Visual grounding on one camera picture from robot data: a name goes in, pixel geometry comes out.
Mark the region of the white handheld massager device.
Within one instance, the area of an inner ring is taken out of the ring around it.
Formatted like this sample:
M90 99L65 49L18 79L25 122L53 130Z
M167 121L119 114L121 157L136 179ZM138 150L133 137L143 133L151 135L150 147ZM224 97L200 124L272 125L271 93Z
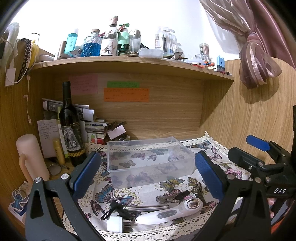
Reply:
M157 225L178 218L194 215L202 208L203 202L199 198L191 198L183 201L175 207L138 216L135 219L135 223L138 225Z

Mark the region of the white travel power adapter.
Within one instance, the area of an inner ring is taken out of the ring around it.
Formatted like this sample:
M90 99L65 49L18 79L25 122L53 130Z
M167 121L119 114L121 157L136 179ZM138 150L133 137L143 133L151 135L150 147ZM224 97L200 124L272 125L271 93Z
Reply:
M124 228L130 228L132 226L132 220L124 219L121 216L110 216L107 219L107 231L115 233L123 233Z

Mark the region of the silver keys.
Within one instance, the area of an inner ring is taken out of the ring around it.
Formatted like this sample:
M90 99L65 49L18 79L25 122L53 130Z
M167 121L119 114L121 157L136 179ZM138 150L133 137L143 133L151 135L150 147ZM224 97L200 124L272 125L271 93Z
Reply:
M179 203L181 201L184 201L186 198L192 198L190 194L191 193L188 190L186 190L184 192L178 192L169 195L160 195L156 197L156 201L159 204Z

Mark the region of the blue cartoon sticker card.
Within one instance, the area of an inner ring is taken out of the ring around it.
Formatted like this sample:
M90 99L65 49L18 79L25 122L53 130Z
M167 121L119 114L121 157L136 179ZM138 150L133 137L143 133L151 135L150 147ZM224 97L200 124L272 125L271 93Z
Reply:
M29 201L31 187L32 186L27 181L24 181L24 183L20 185L18 189L15 189L12 192L11 202L8 206L8 210L22 224L25 224L27 205Z

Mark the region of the yellow tube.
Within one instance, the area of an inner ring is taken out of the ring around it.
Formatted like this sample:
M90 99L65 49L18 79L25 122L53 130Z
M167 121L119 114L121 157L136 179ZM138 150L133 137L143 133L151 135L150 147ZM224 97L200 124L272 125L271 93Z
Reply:
M53 147L56 152L56 157L57 157L59 165L61 165L61 166L65 165L66 161L65 161L63 149L62 149L60 140L58 138L53 138Z

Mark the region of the silver metal tube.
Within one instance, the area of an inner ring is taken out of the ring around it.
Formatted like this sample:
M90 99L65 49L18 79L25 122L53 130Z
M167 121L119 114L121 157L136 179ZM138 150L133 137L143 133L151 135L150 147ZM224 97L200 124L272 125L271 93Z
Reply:
M123 209L131 212L152 212L170 208L169 205L157 205L157 206L124 206Z

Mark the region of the clear plastic storage box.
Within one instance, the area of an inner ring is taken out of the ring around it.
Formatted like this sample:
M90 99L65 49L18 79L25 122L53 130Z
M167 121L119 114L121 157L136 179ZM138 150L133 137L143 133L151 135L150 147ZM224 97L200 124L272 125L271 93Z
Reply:
M159 183L196 170L195 154L174 137L112 141L106 154L114 189Z

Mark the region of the pink tied curtain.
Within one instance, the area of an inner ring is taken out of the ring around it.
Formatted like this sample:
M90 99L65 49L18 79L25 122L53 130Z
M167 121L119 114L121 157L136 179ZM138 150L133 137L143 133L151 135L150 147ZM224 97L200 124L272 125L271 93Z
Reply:
M295 67L295 38L268 1L201 1L214 23L231 32L240 47L240 80L247 89L282 72L274 61Z

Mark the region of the clear rectangular lidded container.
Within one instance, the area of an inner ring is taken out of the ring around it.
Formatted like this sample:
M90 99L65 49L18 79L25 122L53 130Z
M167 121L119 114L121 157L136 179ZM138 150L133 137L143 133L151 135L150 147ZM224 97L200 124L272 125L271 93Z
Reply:
M139 49L138 56L140 58L163 58L163 51L161 49Z

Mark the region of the pink paper note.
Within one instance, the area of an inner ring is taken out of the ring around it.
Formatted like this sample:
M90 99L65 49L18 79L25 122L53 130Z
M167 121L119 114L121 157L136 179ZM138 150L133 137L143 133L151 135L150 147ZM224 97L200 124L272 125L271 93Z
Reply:
M70 76L72 95L97 94L98 75L85 74Z

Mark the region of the orange paper note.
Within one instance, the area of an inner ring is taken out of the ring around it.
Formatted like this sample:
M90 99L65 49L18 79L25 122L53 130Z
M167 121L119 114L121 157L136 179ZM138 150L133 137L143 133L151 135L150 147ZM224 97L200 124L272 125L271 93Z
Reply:
M149 102L149 88L104 88L105 102Z

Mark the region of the wooden shelf board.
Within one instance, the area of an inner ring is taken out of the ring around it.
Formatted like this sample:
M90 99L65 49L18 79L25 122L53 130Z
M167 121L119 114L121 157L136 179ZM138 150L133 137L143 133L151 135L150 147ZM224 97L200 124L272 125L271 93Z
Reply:
M198 80L229 80L234 78L213 70L196 67L178 60L125 56L68 58L37 63L34 71L44 73L132 73L157 74Z

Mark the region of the blue patterned glass bottle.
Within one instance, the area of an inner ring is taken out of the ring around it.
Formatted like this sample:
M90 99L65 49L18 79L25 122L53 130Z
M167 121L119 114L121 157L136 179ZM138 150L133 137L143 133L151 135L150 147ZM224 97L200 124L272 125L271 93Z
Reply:
M99 29L92 29L91 34L84 39L81 57L96 57L100 55L102 37Z

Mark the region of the white illustrated label bottle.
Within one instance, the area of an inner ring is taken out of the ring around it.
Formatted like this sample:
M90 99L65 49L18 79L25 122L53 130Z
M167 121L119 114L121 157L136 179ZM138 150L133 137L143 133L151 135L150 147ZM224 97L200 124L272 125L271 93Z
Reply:
M100 56L116 56L118 45L117 21L118 16L113 16L110 20L109 27L102 38Z

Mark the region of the teal plastic bottle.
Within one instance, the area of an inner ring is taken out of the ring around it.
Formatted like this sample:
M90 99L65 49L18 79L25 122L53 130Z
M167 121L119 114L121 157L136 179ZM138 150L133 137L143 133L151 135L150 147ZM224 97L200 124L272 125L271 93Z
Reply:
M77 37L78 34L76 32L68 34L64 50L65 54L71 55L70 52L75 50Z

